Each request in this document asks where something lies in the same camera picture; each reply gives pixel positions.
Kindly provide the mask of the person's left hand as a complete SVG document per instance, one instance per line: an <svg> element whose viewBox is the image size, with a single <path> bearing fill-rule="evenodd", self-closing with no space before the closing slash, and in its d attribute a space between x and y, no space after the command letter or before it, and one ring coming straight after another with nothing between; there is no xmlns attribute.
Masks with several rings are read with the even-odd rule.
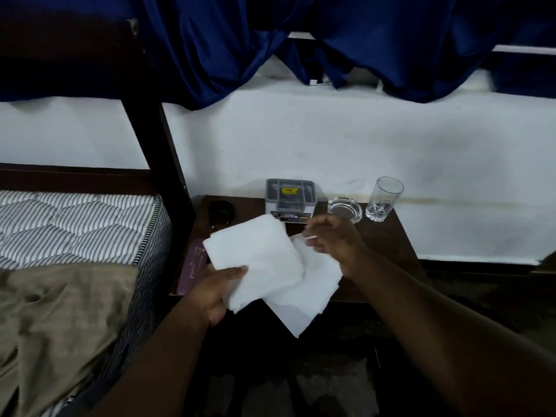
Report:
<svg viewBox="0 0 556 417"><path fill-rule="evenodd" d="M218 286L217 271L212 264L208 264L200 274L197 284L178 304L184 316L207 327L217 325L227 311L225 300L231 283L228 286Z"/></svg>

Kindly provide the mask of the person's right hand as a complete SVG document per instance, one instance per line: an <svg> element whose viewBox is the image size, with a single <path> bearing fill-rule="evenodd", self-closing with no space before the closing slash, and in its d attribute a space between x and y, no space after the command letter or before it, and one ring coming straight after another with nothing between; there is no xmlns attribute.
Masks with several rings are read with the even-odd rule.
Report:
<svg viewBox="0 0 556 417"><path fill-rule="evenodd" d="M370 250L351 221L337 217L336 233L337 238L333 252L326 254L329 254L339 263L343 276L352 280L356 278L361 267L365 264Z"/></svg>

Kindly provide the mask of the white cloth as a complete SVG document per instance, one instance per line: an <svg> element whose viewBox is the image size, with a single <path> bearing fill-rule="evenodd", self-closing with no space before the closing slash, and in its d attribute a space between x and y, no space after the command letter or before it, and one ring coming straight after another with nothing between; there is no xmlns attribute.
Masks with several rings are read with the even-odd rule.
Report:
<svg viewBox="0 0 556 417"><path fill-rule="evenodd" d="M343 276L337 260L315 252L300 234L289 237L270 215L214 232L203 245L215 270L247 267L228 284L227 308L237 314L263 300L295 338L323 313Z"/></svg>

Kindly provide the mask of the person's left forearm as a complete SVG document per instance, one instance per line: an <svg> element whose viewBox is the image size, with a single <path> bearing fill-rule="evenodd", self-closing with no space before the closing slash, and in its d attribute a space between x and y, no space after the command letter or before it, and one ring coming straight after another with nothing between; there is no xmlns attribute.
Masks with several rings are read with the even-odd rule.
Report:
<svg viewBox="0 0 556 417"><path fill-rule="evenodd" d="M85 417L181 417L209 326L203 309L175 306Z"/></svg>

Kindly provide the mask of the person's right forearm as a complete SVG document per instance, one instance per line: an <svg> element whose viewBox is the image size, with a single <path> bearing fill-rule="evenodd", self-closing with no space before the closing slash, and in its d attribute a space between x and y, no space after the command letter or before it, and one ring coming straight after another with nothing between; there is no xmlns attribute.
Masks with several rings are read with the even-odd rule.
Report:
<svg viewBox="0 0 556 417"><path fill-rule="evenodd" d="M466 417L556 417L556 357L444 296L389 261L356 250L346 275L414 364Z"/></svg>

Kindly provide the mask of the purple booklet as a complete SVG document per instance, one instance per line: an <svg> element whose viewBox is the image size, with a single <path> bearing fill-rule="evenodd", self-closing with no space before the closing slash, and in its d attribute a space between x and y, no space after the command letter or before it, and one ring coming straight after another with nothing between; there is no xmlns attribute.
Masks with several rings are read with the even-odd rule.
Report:
<svg viewBox="0 0 556 417"><path fill-rule="evenodd" d="M187 295L197 284L198 276L205 270L209 257L202 238L194 239L187 248L173 295Z"/></svg>

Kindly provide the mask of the clear glass ashtray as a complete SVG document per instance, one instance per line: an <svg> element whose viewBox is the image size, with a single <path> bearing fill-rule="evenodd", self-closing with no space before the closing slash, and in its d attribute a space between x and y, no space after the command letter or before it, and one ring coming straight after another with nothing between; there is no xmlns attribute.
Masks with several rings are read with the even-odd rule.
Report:
<svg viewBox="0 0 556 417"><path fill-rule="evenodd" d="M363 217L361 205L348 197L335 197L328 201L328 213L357 224Z"/></svg>

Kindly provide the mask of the grey plastic organizer box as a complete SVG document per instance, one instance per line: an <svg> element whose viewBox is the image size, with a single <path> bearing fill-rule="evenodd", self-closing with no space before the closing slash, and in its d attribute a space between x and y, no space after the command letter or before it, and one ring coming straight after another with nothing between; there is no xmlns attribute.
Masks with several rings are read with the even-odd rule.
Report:
<svg viewBox="0 0 556 417"><path fill-rule="evenodd" d="M266 180L265 214L284 223L306 224L317 204L315 184L307 180Z"/></svg>

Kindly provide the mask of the dark wooden bedside table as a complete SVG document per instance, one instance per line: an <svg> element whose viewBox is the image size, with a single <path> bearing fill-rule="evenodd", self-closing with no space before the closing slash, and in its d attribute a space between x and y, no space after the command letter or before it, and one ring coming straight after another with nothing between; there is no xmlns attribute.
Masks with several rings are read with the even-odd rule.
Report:
<svg viewBox="0 0 556 417"><path fill-rule="evenodd" d="M189 237L184 245L184 251L178 262L169 295L177 296L177 286L182 270L186 268L186 256L191 243L196 239L208 238L214 229L210 226L209 204L212 201L227 201L235 209L235 217L231 224L240 224L263 215L265 212L265 201L262 198L233 197L233 196L202 196L194 207L196 217L193 221ZM409 238L395 211L392 211L382 223L372 222L363 218L355 225L365 245L380 256L388 259L393 264L402 268L425 284L430 284L425 270L421 266Z"/></svg>

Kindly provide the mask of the black round object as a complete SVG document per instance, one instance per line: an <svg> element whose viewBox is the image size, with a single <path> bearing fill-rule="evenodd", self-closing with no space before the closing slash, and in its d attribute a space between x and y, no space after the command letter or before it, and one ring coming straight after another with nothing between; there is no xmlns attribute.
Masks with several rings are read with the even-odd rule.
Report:
<svg viewBox="0 0 556 417"><path fill-rule="evenodd" d="M236 215L233 204L224 200L211 201L207 210L212 229L215 229L218 225L229 226L233 223Z"/></svg>

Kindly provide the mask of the clear drinking glass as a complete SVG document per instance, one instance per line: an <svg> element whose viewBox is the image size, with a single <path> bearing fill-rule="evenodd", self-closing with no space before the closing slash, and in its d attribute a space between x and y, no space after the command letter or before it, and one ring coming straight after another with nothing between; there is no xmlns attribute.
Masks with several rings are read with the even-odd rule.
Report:
<svg viewBox="0 0 556 417"><path fill-rule="evenodd" d="M365 216L374 222L384 222L404 189L404 185L396 178L379 177L365 208Z"/></svg>

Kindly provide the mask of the striped quilted mattress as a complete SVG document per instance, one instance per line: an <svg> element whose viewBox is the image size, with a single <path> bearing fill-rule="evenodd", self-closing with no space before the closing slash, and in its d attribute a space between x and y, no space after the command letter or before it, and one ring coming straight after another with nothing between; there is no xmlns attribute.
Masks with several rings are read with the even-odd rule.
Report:
<svg viewBox="0 0 556 417"><path fill-rule="evenodd" d="M100 263L138 267L127 323L89 385L120 376L157 322L156 295L173 228L162 198L0 191L0 270Z"/></svg>

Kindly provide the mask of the beige bed sheet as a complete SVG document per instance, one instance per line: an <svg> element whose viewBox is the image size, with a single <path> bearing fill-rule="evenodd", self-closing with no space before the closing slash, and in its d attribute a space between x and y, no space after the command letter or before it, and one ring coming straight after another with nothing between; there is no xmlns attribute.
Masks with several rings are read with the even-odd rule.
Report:
<svg viewBox="0 0 556 417"><path fill-rule="evenodd" d="M0 417L59 411L106 361L127 323L132 265L0 270Z"/></svg>

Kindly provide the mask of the blue curtain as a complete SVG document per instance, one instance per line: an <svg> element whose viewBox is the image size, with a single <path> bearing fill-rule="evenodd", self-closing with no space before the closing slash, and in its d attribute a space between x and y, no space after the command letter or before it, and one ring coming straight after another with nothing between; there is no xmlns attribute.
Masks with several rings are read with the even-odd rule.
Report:
<svg viewBox="0 0 556 417"><path fill-rule="evenodd" d="M0 0L8 19L130 20L162 101L204 109L272 56L303 84L365 69L395 98L429 103L478 69L497 93L556 99L556 0Z"/></svg>

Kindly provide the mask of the dark wooden bed frame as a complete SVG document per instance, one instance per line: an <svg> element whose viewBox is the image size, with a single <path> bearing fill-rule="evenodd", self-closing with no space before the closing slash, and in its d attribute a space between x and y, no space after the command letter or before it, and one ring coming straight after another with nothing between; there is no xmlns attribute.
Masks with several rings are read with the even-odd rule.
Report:
<svg viewBox="0 0 556 417"><path fill-rule="evenodd" d="M46 15L39 18L29 15L22 21L8 19L0 24L0 63L11 66L16 62L92 66L107 71L117 84L148 171L0 163L0 191L160 196L171 220L173 236L156 295L157 326L164 313L163 295L176 270L178 253L189 236L195 212L152 81L148 57L136 37L136 25L130 20L57 19ZM117 378L89 385L55 417L70 416L72 412L84 414Z"/></svg>

